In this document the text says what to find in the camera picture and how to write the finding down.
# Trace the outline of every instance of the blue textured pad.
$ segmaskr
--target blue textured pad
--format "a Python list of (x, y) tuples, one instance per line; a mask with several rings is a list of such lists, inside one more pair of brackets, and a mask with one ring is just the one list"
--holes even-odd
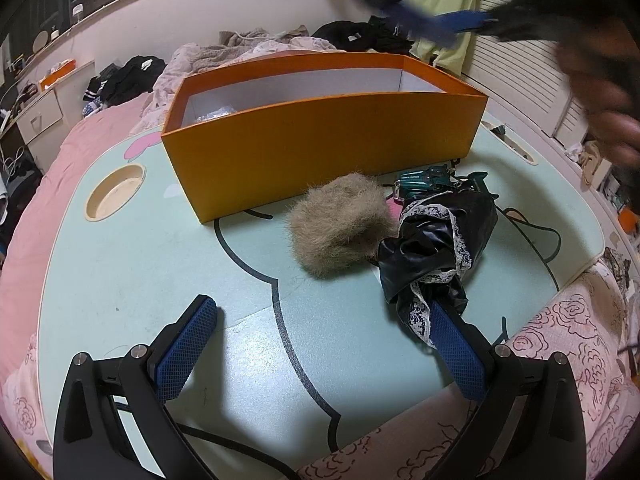
[(429, 307), (431, 341), (465, 399), (482, 402), (486, 394), (486, 377), (482, 362), (440, 304), (433, 301)]
[(175, 399), (187, 381), (218, 320), (216, 302), (207, 298), (156, 368), (156, 396), (160, 402)]

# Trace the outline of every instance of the open cardboard box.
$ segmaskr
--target open cardboard box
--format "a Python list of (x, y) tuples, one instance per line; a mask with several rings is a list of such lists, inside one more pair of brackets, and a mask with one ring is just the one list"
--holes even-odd
[[(162, 142), (204, 223), (353, 171), (462, 158), (486, 101), (407, 56), (262, 58), (185, 78)], [(234, 112), (202, 120), (223, 107)]]

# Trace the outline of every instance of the fuzzy brown ball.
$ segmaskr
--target fuzzy brown ball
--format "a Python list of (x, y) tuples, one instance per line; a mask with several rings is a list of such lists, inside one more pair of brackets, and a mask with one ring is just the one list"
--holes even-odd
[(398, 234), (384, 189), (359, 173), (309, 189), (289, 228), (296, 259), (318, 278), (375, 258), (380, 241)]

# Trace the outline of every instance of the black satin fabric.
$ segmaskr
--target black satin fabric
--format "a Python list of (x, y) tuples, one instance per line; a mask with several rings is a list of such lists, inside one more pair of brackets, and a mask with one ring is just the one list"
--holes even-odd
[[(473, 265), (498, 221), (494, 199), (463, 184), (460, 189), (435, 196), (424, 204), (441, 204), (453, 213)], [(409, 288), (411, 283), (432, 270), (456, 268), (450, 220), (427, 215), (406, 218), (400, 226), (398, 238), (386, 238), (380, 242), (378, 265), (385, 299), (396, 303), (398, 314), (406, 322), (414, 301)], [(438, 299), (455, 307), (459, 314), (464, 311), (467, 300), (458, 277), (449, 283), (419, 285), (427, 302), (432, 298)]]

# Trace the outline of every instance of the bed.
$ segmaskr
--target bed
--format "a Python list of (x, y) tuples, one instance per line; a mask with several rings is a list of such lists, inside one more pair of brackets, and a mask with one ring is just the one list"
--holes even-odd
[[(314, 50), (308, 44), (300, 50), (306, 48)], [(187, 45), (176, 52), (153, 94), (108, 108), (71, 131), (16, 229), (0, 276), (0, 416), (44, 476), (52, 476), (52, 451), (39, 398), (36, 334), (58, 229), (88, 168), (112, 146), (162, 122), (193, 49)], [(278, 49), (271, 45), (254, 54)], [(628, 334), (623, 292), (606, 263), (598, 261), (508, 341), (523, 356), (548, 358), (557, 349), (569, 356), (584, 414), (588, 478), (608, 462), (640, 413), (640, 392), (630, 380), (628, 360), (618, 355), (629, 339), (635, 341)], [(448, 386), (352, 444), (296, 465), (298, 473), (305, 480), (423, 478), (471, 409), (455, 385)], [(502, 453), (497, 447), (485, 469), (499, 463)]]

